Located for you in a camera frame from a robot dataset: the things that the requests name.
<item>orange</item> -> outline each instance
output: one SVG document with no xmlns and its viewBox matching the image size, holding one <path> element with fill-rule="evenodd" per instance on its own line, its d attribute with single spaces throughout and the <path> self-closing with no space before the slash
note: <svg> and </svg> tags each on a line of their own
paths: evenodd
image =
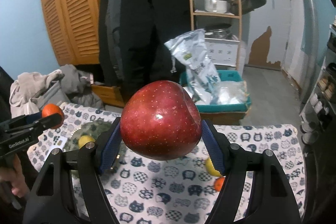
<svg viewBox="0 0 336 224">
<path fill-rule="evenodd" d="M 62 126 L 64 122 L 64 113 L 59 106 L 54 105 L 54 104 L 47 104 L 42 109 L 42 118 L 53 115 L 55 113 L 58 113 L 62 116 L 62 122 L 59 125 L 52 127 L 51 129 L 57 129 Z"/>
<path fill-rule="evenodd" d="M 224 180 L 225 180 L 225 177 L 220 177 L 220 178 L 215 180 L 215 183 L 214 183 L 213 187 L 217 192 L 221 191 L 222 186 L 224 184 Z"/>
</svg>

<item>teal plastic bin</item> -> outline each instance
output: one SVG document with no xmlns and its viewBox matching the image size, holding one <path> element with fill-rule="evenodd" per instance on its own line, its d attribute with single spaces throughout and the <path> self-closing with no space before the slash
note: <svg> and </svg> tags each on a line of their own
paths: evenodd
<svg viewBox="0 0 336 224">
<path fill-rule="evenodd" d="M 239 73 L 235 70 L 218 70 L 221 81 L 234 81 L 240 82 L 243 79 Z M 187 78 L 186 73 L 182 73 L 180 76 L 180 85 L 186 86 Z M 235 105 L 196 105 L 200 113 L 221 113 L 221 112 L 247 112 L 251 107 L 251 98 L 248 97 L 245 104 Z"/>
</svg>

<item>door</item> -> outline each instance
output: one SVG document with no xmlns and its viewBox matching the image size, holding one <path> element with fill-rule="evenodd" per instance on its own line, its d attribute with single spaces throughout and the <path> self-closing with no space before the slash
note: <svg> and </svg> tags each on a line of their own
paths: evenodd
<svg viewBox="0 0 336 224">
<path fill-rule="evenodd" d="M 265 6 L 245 16 L 248 28 L 247 63 L 280 70 L 291 28 L 291 0 L 267 0 Z"/>
<path fill-rule="evenodd" d="M 96 0 L 61 0 L 70 43 L 80 64 L 98 64 L 98 6 Z"/>
<path fill-rule="evenodd" d="M 51 45 L 59 65 L 75 64 L 76 58 L 70 45 L 60 0 L 41 0 L 44 20 Z"/>
</svg>

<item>finger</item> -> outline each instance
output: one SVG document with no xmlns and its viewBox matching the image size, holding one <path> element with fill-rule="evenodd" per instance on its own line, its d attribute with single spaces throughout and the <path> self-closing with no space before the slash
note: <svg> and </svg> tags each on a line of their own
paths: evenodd
<svg viewBox="0 0 336 224">
<path fill-rule="evenodd" d="M 29 192 L 29 188 L 24 180 L 24 178 L 20 178 L 14 182 L 12 182 L 12 192 L 14 195 L 18 196 L 19 198 L 25 196 Z"/>
<path fill-rule="evenodd" d="M 16 172 L 13 169 L 0 167 L 0 181 L 15 181 Z"/>
<path fill-rule="evenodd" d="M 13 167 L 14 167 L 14 170 L 18 174 L 22 174 L 21 161 L 20 161 L 19 157 L 17 156 L 17 154 L 15 154 L 14 159 L 13 159 Z"/>
</svg>

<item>white cloth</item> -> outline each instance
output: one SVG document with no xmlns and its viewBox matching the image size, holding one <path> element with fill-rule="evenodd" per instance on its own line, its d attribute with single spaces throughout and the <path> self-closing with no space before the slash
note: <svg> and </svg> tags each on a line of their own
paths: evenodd
<svg viewBox="0 0 336 224">
<path fill-rule="evenodd" d="M 46 130 L 39 142 L 27 154 L 40 171 L 49 151 L 62 149 L 60 137 L 71 138 L 77 128 L 93 121 L 113 122 L 118 113 L 92 107 L 63 103 L 63 125 Z M 248 151 L 262 153 L 271 149 L 277 156 L 295 195 L 300 215 L 305 211 L 305 162 L 297 138 L 297 129 L 289 124 L 275 126 L 216 126 L 229 142 Z M 125 146 L 120 148 L 117 172 L 107 171 L 100 180 L 112 210 L 121 224 L 203 224 L 212 210 L 218 192 L 214 192 L 216 177 L 204 166 L 208 152 L 201 141 L 186 157 L 156 161 L 141 157 Z M 72 175 L 73 191 L 78 212 L 88 215 L 78 176 Z M 246 174 L 241 202 L 235 221 L 244 217 L 248 207 L 253 172 Z"/>
<path fill-rule="evenodd" d="M 48 75 L 39 72 L 24 72 L 17 77 L 17 80 L 10 87 L 10 111 L 12 118 L 20 115 L 28 115 L 39 112 L 35 104 L 53 80 L 62 75 L 61 70 L 55 70 Z"/>
</svg>

